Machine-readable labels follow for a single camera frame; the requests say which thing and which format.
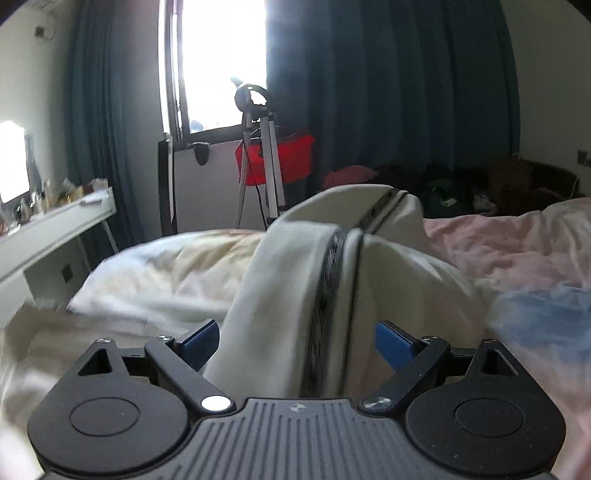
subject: curtain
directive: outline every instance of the curtain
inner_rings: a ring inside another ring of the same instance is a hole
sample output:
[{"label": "curtain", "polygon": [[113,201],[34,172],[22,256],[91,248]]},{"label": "curtain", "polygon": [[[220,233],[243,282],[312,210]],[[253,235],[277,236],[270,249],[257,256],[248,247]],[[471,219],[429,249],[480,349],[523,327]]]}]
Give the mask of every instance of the curtain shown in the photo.
[{"label": "curtain", "polygon": [[[76,184],[86,184],[94,178],[109,181],[117,213],[108,221],[120,249],[144,239],[123,138],[122,3],[82,0],[66,82],[68,175]],[[83,239],[93,264],[112,253],[102,229],[94,229]]]},{"label": "curtain", "polygon": [[278,122],[317,139],[314,173],[361,164],[483,167],[519,149],[519,98],[499,0],[267,0]]}]

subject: white desk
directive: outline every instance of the white desk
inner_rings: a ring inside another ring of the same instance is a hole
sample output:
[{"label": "white desk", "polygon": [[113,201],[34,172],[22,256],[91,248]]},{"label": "white desk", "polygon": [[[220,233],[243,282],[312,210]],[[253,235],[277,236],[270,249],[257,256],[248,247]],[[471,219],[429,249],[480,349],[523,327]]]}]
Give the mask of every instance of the white desk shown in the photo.
[{"label": "white desk", "polygon": [[117,208],[112,189],[91,193],[31,220],[0,237],[0,328],[33,295],[24,271],[82,232],[103,223],[113,250],[117,246],[105,220]]}]

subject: blue gripper pad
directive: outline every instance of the blue gripper pad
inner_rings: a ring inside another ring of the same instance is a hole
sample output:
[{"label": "blue gripper pad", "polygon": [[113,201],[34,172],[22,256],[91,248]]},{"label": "blue gripper pad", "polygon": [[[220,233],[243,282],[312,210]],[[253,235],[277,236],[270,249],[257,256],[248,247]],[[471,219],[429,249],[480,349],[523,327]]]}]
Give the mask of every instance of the blue gripper pad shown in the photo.
[{"label": "blue gripper pad", "polygon": [[375,328],[375,347],[396,371],[401,370],[416,356],[419,344],[419,340],[391,322],[380,322]]},{"label": "blue gripper pad", "polygon": [[174,349],[180,358],[198,372],[216,352],[219,343],[219,327],[214,320],[210,320],[203,327],[178,338]]}]

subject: red bag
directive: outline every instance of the red bag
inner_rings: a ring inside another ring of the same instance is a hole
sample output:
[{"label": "red bag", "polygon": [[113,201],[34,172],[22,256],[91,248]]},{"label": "red bag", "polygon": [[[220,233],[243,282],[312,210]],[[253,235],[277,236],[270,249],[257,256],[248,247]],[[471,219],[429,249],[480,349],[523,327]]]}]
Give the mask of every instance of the red bag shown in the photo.
[{"label": "red bag", "polygon": [[[281,179],[284,184],[303,180],[312,173],[312,146],[315,141],[312,135],[304,135],[293,140],[288,137],[277,142]],[[265,183],[265,165],[262,159],[260,140],[251,141],[247,155],[249,169],[246,175],[246,185],[249,187],[263,185]],[[236,162],[238,163],[238,172],[240,172],[242,167],[242,142],[236,149]]]}]

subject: white cloth with black stripe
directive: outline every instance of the white cloth with black stripe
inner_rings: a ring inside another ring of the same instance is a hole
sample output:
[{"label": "white cloth with black stripe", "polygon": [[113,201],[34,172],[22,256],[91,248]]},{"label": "white cloth with black stripe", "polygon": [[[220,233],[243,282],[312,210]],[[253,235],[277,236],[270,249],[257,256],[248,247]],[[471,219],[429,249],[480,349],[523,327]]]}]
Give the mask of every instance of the white cloth with black stripe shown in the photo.
[{"label": "white cloth with black stripe", "polygon": [[484,317],[472,282],[434,256],[416,197],[337,187],[269,228],[204,375],[237,400],[357,400],[392,374],[374,348],[380,320],[471,347]]}]

